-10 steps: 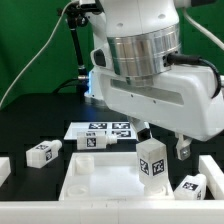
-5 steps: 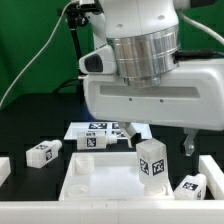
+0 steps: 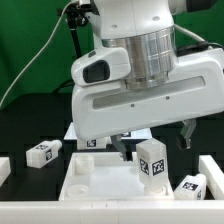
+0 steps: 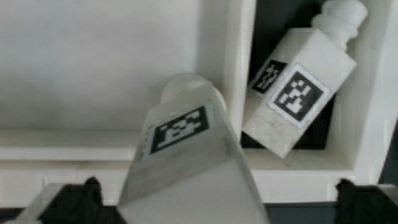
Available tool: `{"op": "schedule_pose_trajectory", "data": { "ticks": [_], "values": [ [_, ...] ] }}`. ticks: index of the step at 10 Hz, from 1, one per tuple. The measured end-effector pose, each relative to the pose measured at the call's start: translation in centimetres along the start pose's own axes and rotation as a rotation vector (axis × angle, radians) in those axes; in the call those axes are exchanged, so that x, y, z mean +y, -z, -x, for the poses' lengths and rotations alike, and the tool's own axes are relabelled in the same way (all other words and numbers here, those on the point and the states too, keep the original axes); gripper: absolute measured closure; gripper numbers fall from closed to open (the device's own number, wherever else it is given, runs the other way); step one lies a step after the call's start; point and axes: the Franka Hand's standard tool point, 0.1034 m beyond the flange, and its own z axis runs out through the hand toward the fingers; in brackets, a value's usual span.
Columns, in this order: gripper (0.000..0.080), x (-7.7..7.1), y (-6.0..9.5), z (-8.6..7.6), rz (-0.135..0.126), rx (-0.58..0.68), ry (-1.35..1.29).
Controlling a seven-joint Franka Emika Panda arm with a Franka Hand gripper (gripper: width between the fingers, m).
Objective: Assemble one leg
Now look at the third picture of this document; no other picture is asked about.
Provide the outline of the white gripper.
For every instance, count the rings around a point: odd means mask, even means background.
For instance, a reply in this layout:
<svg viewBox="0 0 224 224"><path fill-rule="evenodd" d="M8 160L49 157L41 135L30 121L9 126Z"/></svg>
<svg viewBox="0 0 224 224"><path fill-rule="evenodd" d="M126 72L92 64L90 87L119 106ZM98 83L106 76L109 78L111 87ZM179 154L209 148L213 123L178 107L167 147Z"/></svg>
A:
<svg viewBox="0 0 224 224"><path fill-rule="evenodd" d="M132 151L118 134L184 120L177 146L187 150L196 127L193 118L224 111L220 48L180 57L168 80L156 87L128 90L124 79L84 87L75 84L72 93L76 136L82 140L111 136L124 161L133 160Z"/></svg>

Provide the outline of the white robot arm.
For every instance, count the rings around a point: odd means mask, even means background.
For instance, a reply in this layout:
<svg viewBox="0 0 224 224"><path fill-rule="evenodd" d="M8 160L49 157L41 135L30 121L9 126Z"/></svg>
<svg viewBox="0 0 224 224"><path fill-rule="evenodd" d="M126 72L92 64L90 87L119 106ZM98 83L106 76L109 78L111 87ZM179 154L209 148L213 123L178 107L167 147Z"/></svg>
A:
<svg viewBox="0 0 224 224"><path fill-rule="evenodd" d="M224 49L204 41L176 48L173 21L216 1L78 0L95 48L71 69L76 136L108 137L129 161L121 134L181 121L189 141L197 118L224 111Z"/></svg>

